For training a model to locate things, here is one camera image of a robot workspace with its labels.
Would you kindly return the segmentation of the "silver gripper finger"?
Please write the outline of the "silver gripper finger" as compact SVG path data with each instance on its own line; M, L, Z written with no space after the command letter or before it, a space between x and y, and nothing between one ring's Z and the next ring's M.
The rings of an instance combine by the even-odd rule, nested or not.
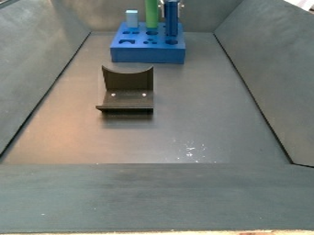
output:
M184 8L184 0L179 0L178 5L179 5L179 9L183 9Z
M160 9L160 14L164 14L164 0L157 0L157 7Z

